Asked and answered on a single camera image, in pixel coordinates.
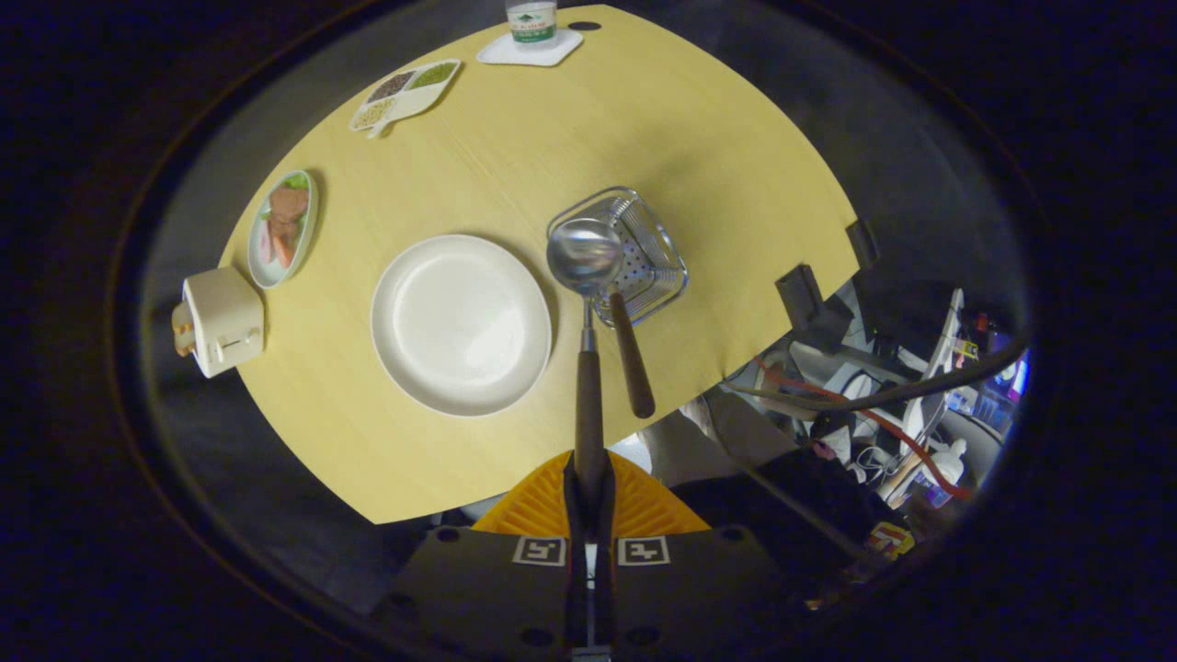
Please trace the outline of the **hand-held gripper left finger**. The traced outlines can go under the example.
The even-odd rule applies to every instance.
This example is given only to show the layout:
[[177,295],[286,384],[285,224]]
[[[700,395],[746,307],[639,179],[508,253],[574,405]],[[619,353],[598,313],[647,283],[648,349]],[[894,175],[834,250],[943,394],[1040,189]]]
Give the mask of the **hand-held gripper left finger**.
[[421,656],[567,656],[588,640],[588,561],[565,452],[472,527],[428,532],[371,618]]

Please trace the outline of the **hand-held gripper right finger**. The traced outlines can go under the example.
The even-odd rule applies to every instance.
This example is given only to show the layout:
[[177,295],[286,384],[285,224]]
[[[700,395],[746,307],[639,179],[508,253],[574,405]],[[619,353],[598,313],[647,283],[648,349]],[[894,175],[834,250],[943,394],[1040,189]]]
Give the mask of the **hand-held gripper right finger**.
[[607,456],[597,587],[617,656],[778,656],[798,603],[744,525],[711,527],[636,462]]

